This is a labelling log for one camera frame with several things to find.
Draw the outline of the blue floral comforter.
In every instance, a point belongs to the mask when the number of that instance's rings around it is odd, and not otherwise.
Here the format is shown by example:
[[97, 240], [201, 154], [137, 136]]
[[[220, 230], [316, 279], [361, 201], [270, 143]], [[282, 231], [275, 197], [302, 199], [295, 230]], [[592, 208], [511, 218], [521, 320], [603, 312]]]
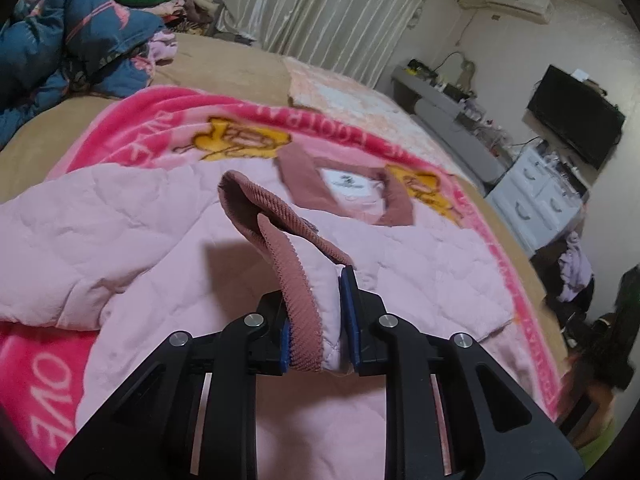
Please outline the blue floral comforter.
[[161, 18], [115, 0], [17, 0], [1, 26], [1, 142], [73, 94], [132, 96], [177, 50]]

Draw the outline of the pink quilted jacket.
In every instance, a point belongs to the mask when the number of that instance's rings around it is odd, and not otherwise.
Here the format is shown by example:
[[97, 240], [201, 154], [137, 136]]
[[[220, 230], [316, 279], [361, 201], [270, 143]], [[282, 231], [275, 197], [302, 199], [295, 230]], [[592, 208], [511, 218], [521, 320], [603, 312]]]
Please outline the pink quilted jacket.
[[378, 479], [384, 382], [348, 374], [338, 277], [439, 337], [476, 339], [514, 304], [477, 232], [412, 200], [391, 174], [357, 178], [373, 214], [334, 206], [330, 179], [295, 145], [276, 157], [174, 169], [96, 165], [1, 207], [1, 317], [56, 347], [1, 349], [1, 401], [47, 463], [171, 333], [222, 330], [282, 289], [292, 370], [258, 382], [265, 479]]

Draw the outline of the black flat screen television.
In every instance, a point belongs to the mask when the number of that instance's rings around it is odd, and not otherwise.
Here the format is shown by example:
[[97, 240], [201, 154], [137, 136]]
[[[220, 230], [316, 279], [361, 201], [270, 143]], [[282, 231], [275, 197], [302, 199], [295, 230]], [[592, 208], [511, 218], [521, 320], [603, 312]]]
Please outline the black flat screen television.
[[527, 109], [584, 162], [600, 169], [623, 134], [626, 116], [599, 92], [549, 65]]

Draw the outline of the pile of assorted clothes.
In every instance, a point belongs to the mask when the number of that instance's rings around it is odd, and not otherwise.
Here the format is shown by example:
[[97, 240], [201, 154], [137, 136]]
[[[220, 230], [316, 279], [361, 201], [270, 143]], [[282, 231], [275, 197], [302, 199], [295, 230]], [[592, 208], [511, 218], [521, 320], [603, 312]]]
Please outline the pile of assorted clothes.
[[256, 46], [257, 41], [241, 32], [224, 0], [115, 0], [134, 10], [161, 18], [171, 32]]

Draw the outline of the peach white patterned blanket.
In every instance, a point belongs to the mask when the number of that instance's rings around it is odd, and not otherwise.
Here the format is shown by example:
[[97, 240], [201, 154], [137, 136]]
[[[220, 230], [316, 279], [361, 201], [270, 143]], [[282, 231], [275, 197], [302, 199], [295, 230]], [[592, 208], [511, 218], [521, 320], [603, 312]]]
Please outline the peach white patterned blanket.
[[434, 134], [419, 126], [385, 94], [295, 58], [285, 58], [283, 62], [291, 77], [288, 96], [295, 106], [316, 110], [338, 122], [374, 134], [387, 143], [391, 155], [416, 156], [448, 174], [472, 180], [471, 175], [436, 142]]

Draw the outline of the white wall air conditioner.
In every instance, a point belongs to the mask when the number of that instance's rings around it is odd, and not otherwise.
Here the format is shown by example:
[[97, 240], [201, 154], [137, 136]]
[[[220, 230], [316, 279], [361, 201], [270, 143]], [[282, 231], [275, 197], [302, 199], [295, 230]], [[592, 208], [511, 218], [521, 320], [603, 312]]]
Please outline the white wall air conditioner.
[[548, 24], [554, 10], [551, 0], [485, 0], [485, 2], [491, 8], [538, 24]]

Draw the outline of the beige striped curtain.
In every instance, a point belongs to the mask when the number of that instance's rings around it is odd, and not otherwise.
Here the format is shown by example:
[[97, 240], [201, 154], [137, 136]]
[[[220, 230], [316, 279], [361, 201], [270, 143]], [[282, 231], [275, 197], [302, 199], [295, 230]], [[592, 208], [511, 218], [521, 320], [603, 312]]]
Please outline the beige striped curtain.
[[373, 87], [424, 0], [222, 0], [262, 50]]

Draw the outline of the pink cartoon fleece blanket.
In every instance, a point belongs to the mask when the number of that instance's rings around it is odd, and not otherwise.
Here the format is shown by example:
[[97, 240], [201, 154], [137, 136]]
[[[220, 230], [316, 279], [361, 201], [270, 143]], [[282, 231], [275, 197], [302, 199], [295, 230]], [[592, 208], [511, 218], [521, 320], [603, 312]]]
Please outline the pink cartoon fleece blanket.
[[[42, 182], [104, 164], [174, 169], [228, 158], [270, 159], [290, 145], [317, 159], [322, 168], [347, 168], [347, 174], [330, 179], [338, 211], [363, 219], [372, 217], [374, 192], [357, 178], [358, 171], [370, 169], [375, 176], [391, 174], [412, 200], [432, 208], [456, 226], [477, 232], [496, 259], [514, 304], [510, 324], [477, 340], [540, 408], [555, 418], [560, 374], [538, 332], [518, 274], [480, 212], [444, 170], [416, 156], [391, 155], [390, 147], [372, 133], [303, 108], [259, 105], [187, 88], [153, 86], [111, 104], [96, 116]], [[1, 349], [23, 342], [34, 349], [56, 347], [53, 334], [16, 328], [1, 318]], [[16, 415], [1, 404], [26, 440]], [[55, 464], [58, 457], [47, 463], [26, 442], [47, 467]]]

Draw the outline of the purple cloth on chair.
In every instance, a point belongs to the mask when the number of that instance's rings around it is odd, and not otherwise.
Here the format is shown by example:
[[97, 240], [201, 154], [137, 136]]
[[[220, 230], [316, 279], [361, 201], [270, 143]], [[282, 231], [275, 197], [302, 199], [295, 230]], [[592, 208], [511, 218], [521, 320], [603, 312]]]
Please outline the purple cloth on chair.
[[566, 251], [559, 256], [562, 290], [558, 296], [561, 302], [570, 302], [585, 289], [593, 276], [591, 264], [582, 250], [582, 241], [573, 231], [565, 237]]

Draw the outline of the grey cluttered desk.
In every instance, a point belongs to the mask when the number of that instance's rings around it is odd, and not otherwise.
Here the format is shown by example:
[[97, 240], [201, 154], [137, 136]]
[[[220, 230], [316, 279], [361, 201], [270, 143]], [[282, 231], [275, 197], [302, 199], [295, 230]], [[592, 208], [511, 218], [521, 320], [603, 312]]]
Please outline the grey cluttered desk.
[[393, 98], [435, 139], [464, 174], [487, 195], [506, 172], [498, 159], [466, 126], [462, 104], [439, 92], [426, 80], [397, 65], [390, 75]]

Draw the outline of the white drawer cabinet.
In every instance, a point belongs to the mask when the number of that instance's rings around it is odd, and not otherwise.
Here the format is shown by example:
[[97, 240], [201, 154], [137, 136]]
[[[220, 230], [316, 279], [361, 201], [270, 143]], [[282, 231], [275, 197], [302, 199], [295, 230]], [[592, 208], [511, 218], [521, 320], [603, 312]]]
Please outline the white drawer cabinet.
[[584, 212], [582, 196], [528, 146], [486, 200], [527, 257], [574, 228]]

